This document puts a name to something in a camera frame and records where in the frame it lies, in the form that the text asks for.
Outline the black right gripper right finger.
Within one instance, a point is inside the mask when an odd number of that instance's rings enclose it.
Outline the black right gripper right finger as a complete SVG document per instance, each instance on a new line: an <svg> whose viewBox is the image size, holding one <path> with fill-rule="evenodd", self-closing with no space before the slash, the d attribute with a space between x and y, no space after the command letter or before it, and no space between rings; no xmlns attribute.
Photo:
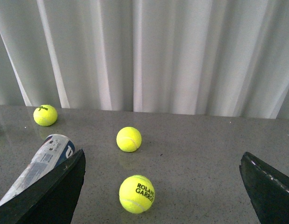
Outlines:
<svg viewBox="0 0 289 224"><path fill-rule="evenodd" d="M289 177L250 152L239 170L260 223L289 224Z"/></svg>

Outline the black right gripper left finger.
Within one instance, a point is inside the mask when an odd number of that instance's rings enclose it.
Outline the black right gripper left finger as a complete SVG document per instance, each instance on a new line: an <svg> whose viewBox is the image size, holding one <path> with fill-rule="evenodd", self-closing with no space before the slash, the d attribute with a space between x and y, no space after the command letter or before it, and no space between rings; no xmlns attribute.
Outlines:
<svg viewBox="0 0 289 224"><path fill-rule="evenodd" d="M0 224L69 224L84 184L79 150L19 195L0 206Z"/></svg>

